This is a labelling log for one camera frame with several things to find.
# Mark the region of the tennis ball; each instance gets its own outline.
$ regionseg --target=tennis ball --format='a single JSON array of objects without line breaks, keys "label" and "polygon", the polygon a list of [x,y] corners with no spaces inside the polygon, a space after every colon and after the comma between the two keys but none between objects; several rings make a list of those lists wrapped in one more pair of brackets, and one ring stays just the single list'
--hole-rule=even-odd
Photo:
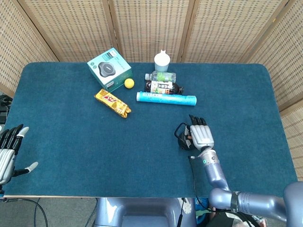
[{"label": "tennis ball", "polygon": [[124,85],[126,88],[131,89],[134,86],[134,80],[128,78],[124,81]]}]

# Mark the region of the gray robot arm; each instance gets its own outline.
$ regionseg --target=gray robot arm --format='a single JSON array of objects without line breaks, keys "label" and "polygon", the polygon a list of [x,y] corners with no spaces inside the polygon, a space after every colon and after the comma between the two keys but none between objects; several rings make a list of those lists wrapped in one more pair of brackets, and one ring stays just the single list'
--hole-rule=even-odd
[{"label": "gray robot arm", "polygon": [[208,181],[213,187],[209,201],[214,207],[280,220],[286,222],[287,227],[303,227],[303,182],[288,185],[284,190],[284,199],[273,195],[231,192],[217,154],[212,149],[213,144],[203,144],[203,141],[207,141],[206,137],[213,139],[209,128],[205,125],[192,125],[190,133],[194,146],[201,151],[197,157],[190,158],[202,160]]}]

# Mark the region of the blue table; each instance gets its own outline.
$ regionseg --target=blue table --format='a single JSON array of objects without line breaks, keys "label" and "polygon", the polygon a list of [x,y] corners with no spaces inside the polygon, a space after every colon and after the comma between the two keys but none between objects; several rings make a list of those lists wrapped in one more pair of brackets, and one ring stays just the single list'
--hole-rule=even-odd
[{"label": "blue table", "polygon": [[[170,64],[184,95],[196,106],[136,102],[152,63],[130,63],[135,86],[113,92],[132,109],[124,119],[98,102],[101,85],[86,63],[41,62],[21,76],[6,127],[30,130],[7,195],[194,197],[187,159],[173,133],[188,114],[204,117],[229,186],[235,191],[282,195],[296,181],[270,77],[259,64]],[[210,186],[195,161],[197,192]]]}]

